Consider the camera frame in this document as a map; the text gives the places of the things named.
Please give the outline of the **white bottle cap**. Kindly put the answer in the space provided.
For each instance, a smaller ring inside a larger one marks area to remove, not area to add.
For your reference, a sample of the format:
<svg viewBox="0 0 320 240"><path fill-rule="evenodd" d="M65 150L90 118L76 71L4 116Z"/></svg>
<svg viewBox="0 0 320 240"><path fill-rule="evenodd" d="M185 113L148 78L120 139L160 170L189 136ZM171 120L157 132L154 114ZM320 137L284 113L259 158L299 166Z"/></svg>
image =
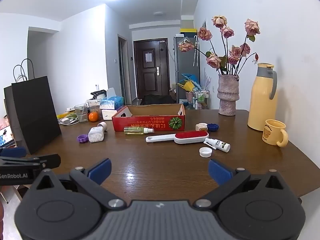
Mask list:
<svg viewBox="0 0 320 240"><path fill-rule="evenodd" d="M209 158L212 156L213 149L210 147L202 147L199 149L199 155L203 158Z"/></svg>

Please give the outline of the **white spray bottle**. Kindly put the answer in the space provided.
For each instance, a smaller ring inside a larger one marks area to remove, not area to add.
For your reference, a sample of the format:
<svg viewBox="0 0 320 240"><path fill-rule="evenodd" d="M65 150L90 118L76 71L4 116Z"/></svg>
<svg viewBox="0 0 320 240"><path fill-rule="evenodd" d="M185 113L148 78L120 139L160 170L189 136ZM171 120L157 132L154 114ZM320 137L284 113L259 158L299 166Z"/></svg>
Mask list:
<svg viewBox="0 0 320 240"><path fill-rule="evenodd" d="M220 150L225 153L228 153L231 148L230 144L218 139L206 138L203 143L214 150Z"/></svg>

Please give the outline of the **purple bottle cap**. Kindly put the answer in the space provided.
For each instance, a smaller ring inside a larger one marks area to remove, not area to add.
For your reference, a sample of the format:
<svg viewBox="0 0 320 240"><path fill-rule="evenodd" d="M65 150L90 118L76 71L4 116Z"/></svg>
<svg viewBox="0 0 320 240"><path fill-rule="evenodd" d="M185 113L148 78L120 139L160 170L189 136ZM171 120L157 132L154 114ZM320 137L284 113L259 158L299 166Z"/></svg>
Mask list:
<svg viewBox="0 0 320 240"><path fill-rule="evenodd" d="M83 143L88 142L88 135L87 135L87 134L79 135L79 136L77 137L77 141L78 141L78 143L80 143L80 144L83 144Z"/></svg>

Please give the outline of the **white pill bottle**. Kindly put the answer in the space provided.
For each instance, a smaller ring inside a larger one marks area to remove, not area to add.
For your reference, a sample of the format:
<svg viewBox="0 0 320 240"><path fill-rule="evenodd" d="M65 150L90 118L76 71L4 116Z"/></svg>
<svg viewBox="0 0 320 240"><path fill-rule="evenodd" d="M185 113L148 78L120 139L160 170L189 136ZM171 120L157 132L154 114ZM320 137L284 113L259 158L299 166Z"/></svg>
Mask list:
<svg viewBox="0 0 320 240"><path fill-rule="evenodd" d="M91 143L104 140L105 132L102 126L92 127L88 133L88 140Z"/></svg>

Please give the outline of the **blue bottle cap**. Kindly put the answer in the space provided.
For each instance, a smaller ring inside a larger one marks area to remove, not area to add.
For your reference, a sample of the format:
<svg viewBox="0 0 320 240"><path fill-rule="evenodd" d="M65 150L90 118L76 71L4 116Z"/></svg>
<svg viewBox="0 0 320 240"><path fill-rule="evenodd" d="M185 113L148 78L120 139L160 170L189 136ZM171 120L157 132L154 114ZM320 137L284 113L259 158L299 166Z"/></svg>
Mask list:
<svg viewBox="0 0 320 240"><path fill-rule="evenodd" d="M208 124L207 129L209 132L217 132L219 130L218 124Z"/></svg>

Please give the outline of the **white tape roll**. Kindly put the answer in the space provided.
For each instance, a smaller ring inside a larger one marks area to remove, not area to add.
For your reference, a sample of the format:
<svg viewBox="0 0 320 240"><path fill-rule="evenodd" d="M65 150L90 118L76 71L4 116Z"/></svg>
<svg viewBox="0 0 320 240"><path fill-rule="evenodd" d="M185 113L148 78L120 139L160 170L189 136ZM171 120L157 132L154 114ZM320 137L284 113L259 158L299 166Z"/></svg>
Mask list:
<svg viewBox="0 0 320 240"><path fill-rule="evenodd" d="M103 129L104 132L107 131L107 123L106 122L100 122L98 125L98 127L101 127Z"/></svg>

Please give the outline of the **beige cube gadget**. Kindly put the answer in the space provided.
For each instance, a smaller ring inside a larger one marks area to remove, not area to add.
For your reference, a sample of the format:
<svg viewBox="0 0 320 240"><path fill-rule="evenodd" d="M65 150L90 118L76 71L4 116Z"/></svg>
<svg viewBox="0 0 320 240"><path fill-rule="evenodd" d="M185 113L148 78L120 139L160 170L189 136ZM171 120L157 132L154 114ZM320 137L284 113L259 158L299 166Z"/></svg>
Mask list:
<svg viewBox="0 0 320 240"><path fill-rule="evenodd" d="M208 131L207 124L204 123L204 122L201 122L201 123L196 124L195 129L196 129L197 131Z"/></svg>

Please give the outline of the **green spray bottle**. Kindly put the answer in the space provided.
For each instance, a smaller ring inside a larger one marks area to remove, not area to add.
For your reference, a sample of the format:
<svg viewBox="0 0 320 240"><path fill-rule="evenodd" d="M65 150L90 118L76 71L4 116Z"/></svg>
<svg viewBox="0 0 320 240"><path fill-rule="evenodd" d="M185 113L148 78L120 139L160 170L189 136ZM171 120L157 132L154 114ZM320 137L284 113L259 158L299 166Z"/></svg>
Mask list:
<svg viewBox="0 0 320 240"><path fill-rule="evenodd" d="M143 134L150 134L154 133L153 128L147 128L147 127L125 127L124 133L127 135L143 135Z"/></svg>

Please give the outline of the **red white lint brush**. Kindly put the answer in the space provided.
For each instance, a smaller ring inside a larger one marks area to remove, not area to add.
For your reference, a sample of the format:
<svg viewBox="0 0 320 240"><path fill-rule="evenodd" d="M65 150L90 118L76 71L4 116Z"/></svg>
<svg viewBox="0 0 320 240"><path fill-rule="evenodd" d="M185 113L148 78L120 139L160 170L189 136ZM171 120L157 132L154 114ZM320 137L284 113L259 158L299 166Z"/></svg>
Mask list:
<svg viewBox="0 0 320 240"><path fill-rule="evenodd" d="M204 142L209 137L206 131L189 131L176 134L154 135L146 137L147 143L174 141L176 144L194 144Z"/></svg>

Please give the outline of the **black paper bag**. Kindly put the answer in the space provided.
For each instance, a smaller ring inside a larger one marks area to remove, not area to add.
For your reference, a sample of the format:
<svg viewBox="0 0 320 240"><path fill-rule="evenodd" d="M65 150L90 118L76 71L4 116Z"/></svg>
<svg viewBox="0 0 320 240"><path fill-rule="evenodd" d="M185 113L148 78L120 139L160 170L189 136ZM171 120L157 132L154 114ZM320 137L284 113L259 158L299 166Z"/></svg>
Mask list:
<svg viewBox="0 0 320 240"><path fill-rule="evenodd" d="M26 75L23 59L13 70L15 82L4 88L4 104L17 147L34 154L61 135L48 77Z"/></svg>

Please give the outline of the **yellow bear mug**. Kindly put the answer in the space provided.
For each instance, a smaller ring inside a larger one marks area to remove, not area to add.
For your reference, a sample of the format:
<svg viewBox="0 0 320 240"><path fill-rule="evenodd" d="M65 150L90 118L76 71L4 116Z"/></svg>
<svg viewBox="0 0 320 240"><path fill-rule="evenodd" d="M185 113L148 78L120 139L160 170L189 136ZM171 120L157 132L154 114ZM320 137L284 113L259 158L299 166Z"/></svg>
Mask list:
<svg viewBox="0 0 320 240"><path fill-rule="evenodd" d="M285 129L286 125L283 122L267 119L265 121L262 135L263 142L278 147L287 146L289 142L289 135Z"/></svg>

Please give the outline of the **blue tissue pack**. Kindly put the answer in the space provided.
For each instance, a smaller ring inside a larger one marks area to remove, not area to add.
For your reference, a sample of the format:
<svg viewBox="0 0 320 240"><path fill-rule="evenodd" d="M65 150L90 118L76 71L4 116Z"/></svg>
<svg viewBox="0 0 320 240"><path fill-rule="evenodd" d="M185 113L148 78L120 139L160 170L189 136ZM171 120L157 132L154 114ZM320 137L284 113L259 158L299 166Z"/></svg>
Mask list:
<svg viewBox="0 0 320 240"><path fill-rule="evenodd" d="M117 110L124 106L124 98L117 96L114 88L109 88L107 97L100 100L100 109Z"/></svg>

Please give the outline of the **yellow thermos jug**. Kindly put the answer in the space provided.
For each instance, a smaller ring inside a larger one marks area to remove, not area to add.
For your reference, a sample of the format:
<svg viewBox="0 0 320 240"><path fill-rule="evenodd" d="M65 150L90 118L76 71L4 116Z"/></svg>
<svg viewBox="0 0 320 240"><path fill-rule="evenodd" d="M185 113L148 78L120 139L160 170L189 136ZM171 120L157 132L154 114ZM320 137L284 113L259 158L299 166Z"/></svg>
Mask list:
<svg viewBox="0 0 320 240"><path fill-rule="evenodd" d="M277 73L274 65L258 63L258 70L251 91L251 102L248 116L248 126L257 131L263 131L265 121L276 116L278 94Z"/></svg>

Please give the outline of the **pink stone vase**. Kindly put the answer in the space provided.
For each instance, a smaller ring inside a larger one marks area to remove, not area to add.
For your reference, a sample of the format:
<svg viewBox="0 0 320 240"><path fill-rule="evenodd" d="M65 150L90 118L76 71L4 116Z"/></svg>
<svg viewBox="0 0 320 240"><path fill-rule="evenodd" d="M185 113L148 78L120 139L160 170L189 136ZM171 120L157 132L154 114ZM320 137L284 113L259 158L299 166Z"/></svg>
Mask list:
<svg viewBox="0 0 320 240"><path fill-rule="evenodd" d="M235 116L236 102L239 96L239 77L237 75L219 75L217 97L220 99L219 114Z"/></svg>

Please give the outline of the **grey refrigerator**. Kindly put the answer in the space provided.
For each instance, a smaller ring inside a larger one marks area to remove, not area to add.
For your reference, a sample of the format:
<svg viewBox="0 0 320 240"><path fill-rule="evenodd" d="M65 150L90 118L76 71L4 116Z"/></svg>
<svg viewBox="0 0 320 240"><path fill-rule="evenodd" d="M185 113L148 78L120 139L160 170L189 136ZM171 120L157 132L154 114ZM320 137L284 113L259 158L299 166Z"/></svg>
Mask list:
<svg viewBox="0 0 320 240"><path fill-rule="evenodd" d="M175 83L176 83L176 98L177 103L186 99L185 90L178 85L184 84L185 76L190 76L191 79L200 83L200 62L199 52L192 49L187 52L181 52L179 44L190 41L196 45L196 37L174 37L174 57L175 57Z"/></svg>

